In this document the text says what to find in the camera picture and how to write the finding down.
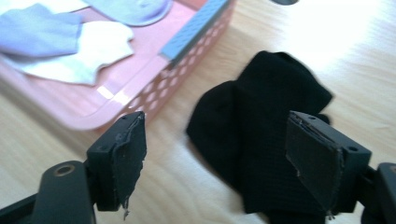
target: light wood surface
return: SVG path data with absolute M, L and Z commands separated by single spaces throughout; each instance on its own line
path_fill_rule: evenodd
M 241 198 L 206 169 L 184 133 L 201 95 L 237 78 L 260 50 L 286 51 L 314 72 L 334 95 L 324 111 L 332 126 L 372 150 L 374 168 L 396 162 L 395 12 L 393 0 L 302 0 L 287 7 L 237 1 L 225 35 L 148 125 L 148 155 L 125 223 L 265 223 L 243 213 Z M 35 193 L 52 165 L 84 161 L 98 137 L 63 130 L 16 92 L 1 92 L 0 208 Z M 96 215 L 98 223 L 124 223 L 122 211 Z M 360 215 L 358 205 L 330 223 L 360 223 Z

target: basket hole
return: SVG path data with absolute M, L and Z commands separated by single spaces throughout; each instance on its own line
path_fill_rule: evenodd
M 199 47 L 197 50 L 197 55 L 201 55 L 204 52 L 204 47 Z
M 169 72 L 161 71 L 160 77 L 161 77 L 161 79 L 166 79 L 167 77 L 169 77 Z
M 199 41 L 198 41 L 198 43 L 197 43 L 197 45 L 203 45 L 204 44 L 204 39 L 203 38 L 201 38 Z
M 213 27 L 217 27 L 220 25 L 220 20 L 216 21 L 215 24 L 213 25 Z
M 189 59 L 189 65 L 193 65 L 193 64 L 195 63 L 195 59 L 196 59 L 196 57 L 195 57 L 195 56 L 192 56 L 192 57 Z
M 158 101 L 154 101 L 151 103 L 151 105 L 149 106 L 148 110 L 153 110 L 157 107 Z
M 212 42 L 212 38 L 209 36 L 209 37 L 205 40 L 205 46 L 210 45 L 211 42 Z
M 184 64 L 186 64 L 186 62 L 187 62 L 187 58 L 184 58 L 183 60 L 181 60 L 179 65 L 183 66 Z
M 170 85 L 171 85 L 171 86 L 175 86 L 175 85 L 177 84 L 177 80 L 178 80 L 178 78 L 177 78 L 177 77 L 174 77 L 174 78 L 172 79 Z
M 195 51 L 196 51 L 196 48 L 192 48 L 192 49 L 190 50 L 190 52 L 189 52 L 189 55 L 194 55 L 194 54 L 195 54 Z
M 150 93 L 149 96 L 148 96 L 148 98 L 147 98 L 147 101 L 148 101 L 148 102 L 153 101 L 153 100 L 155 99 L 156 95 L 157 95 L 156 92 Z
M 151 89 L 152 89 L 152 87 L 153 87 L 153 83 L 149 83 L 148 85 L 147 85 L 147 87 L 145 88 L 145 89 L 143 89 L 143 93 L 149 93 L 149 92 L 151 92 Z
M 224 27 L 225 27 L 225 25 L 224 25 L 224 24 L 220 25 L 220 26 L 219 26 L 219 30 L 222 30 L 222 29 L 224 29 Z
M 212 28 L 210 28 L 208 31 L 207 31 L 207 35 L 211 35 L 213 33 L 213 27 Z
M 185 75 L 185 74 L 186 74 L 186 72 L 187 72 L 187 67 L 186 67 L 186 66 L 184 66 L 184 67 L 182 67 L 182 68 L 180 69 L 180 73 L 179 73 L 179 75 L 180 75 L 180 76 L 183 76 L 183 75 Z
M 168 89 L 162 90 L 161 93 L 160 93 L 160 97 L 163 98 L 163 97 L 166 96 L 166 94 L 168 94 Z
M 132 100 L 132 102 L 128 105 L 128 108 L 134 108 L 137 107 L 140 103 L 140 97 L 136 97 Z
M 172 72 L 169 74 L 169 77 L 174 77 L 177 74 L 177 69 L 172 70 Z
M 219 30 L 216 29 L 216 30 L 213 32 L 212 36 L 217 36 L 218 34 L 219 34 Z
M 164 79 L 158 84 L 158 89 L 162 90 L 163 88 L 166 87 L 168 80 Z

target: folded sock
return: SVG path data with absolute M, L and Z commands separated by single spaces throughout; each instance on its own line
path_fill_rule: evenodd
M 134 53 L 129 44 L 133 37 L 132 30 L 119 22 L 91 21 L 82 25 L 76 54 L 47 58 L 3 55 L 3 60 L 25 74 L 94 85 L 99 69 Z
M 0 16 L 0 52 L 27 57 L 50 57 L 78 52 L 81 17 L 52 14 L 35 4 Z
M 324 223 L 325 211 L 285 156 L 289 112 L 317 115 L 332 99 L 289 54 L 259 52 L 235 81 L 207 92 L 187 134 L 208 163 L 236 190 L 247 213 L 286 214 Z
M 1 0 L 0 14 L 3 14 L 11 9 L 24 9 L 34 4 L 40 4 L 48 8 L 52 13 L 71 12 L 89 6 L 82 0 Z
M 132 26 L 145 26 L 161 20 L 173 3 L 172 0 L 84 1 L 110 19 Z

